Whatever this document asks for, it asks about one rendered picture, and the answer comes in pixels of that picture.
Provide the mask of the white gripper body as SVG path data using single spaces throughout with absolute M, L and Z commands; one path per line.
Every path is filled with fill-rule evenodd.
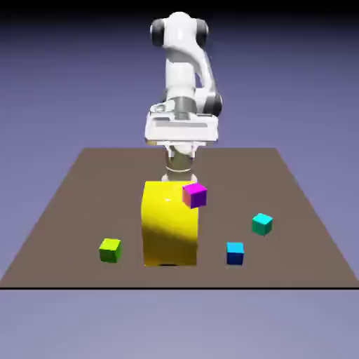
M 189 114 L 189 119 L 175 119 L 173 112 L 149 112 L 144 138 L 153 143 L 193 142 L 207 144 L 218 140 L 218 118 L 204 114 Z

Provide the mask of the small magenta cube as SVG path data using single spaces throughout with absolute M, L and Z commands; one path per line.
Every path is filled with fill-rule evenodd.
M 182 201 L 191 208 L 199 208 L 207 205 L 207 188 L 201 183 L 194 182 L 182 187 Z

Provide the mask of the small teal cube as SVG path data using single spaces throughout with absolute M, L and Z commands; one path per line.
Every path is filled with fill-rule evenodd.
M 252 231 L 260 236 L 267 235 L 273 227 L 273 217 L 258 213 L 252 218 Z

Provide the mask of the small blue cube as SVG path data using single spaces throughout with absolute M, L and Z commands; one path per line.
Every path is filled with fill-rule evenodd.
M 242 266 L 244 260 L 244 244 L 240 242 L 226 243 L 226 264 Z

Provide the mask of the small green cube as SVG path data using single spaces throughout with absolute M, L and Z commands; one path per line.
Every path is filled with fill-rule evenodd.
M 121 240 L 104 238 L 99 246 L 100 260 L 107 263 L 117 263 L 121 256 Z

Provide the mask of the large yellow box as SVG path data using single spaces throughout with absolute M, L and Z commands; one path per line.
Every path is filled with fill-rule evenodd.
M 144 265 L 196 265 L 198 209 L 189 208 L 182 200 L 187 184 L 145 182 L 141 203 Z

